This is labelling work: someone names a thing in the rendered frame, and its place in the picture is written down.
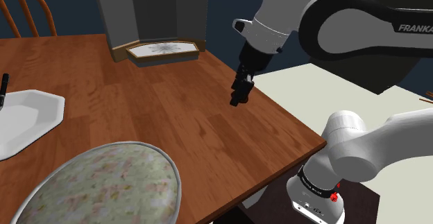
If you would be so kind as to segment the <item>orange wooden chair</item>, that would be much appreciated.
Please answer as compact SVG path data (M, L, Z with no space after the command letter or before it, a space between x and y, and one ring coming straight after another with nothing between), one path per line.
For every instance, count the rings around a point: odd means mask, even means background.
M52 11L50 4L51 0L44 0L47 6ZM8 11L22 37L33 37L31 29L26 21L25 14L19 4L19 0L4 0ZM44 14L43 8L37 0L26 0L28 9L33 18L35 27L40 37L50 36L49 24ZM6 18L0 9L0 39L2 38L15 38Z

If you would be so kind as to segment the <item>pale floral patterned bowl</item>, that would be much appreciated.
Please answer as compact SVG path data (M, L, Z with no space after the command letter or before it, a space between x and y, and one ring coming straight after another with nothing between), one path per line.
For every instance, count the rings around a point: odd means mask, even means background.
M120 141L59 166L10 224L176 224L181 198L179 171L163 150Z

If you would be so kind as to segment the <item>white octagonal plate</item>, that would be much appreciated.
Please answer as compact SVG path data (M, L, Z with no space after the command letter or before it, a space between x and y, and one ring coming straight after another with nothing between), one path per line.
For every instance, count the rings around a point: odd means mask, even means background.
M6 160L62 123L65 98L28 89L6 94L0 110L0 161Z

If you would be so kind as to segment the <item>black pen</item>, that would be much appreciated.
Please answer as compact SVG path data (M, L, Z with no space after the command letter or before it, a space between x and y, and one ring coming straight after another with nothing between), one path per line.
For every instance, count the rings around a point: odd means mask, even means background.
M4 73L2 75L1 83L0 83L0 111L2 110L6 97L6 90L10 80L10 75Z

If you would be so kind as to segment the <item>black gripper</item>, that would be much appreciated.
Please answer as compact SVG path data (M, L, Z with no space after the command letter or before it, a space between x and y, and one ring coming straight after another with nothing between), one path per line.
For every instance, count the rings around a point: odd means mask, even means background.
M263 53L252 47L248 42L245 42L239 54L240 64L237 69L237 78L243 79L241 84L241 95L239 95L237 88L239 80L236 78L231 85L232 93L230 104L238 106L240 103L248 102L248 95L254 87L253 76L267 68L273 54Z

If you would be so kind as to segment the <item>dark robot stand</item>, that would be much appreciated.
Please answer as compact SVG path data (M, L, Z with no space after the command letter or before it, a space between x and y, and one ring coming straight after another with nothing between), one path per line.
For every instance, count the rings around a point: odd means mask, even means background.
M315 224L296 212L286 190L287 180L300 168L296 165L268 185L261 198L246 209L242 204L226 213L219 224ZM339 188L344 201L344 224L376 224L380 195L360 183L342 180Z

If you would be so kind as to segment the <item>brown wooden table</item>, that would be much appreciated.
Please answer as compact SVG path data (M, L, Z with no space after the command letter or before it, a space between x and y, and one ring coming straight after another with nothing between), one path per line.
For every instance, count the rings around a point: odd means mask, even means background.
M325 141L261 91L229 104L234 71L209 52L197 60L136 67L113 62L105 35L0 39L11 92L65 98L63 122L0 162L0 224L76 155L142 141L175 162L182 182L176 224L206 224L309 157Z

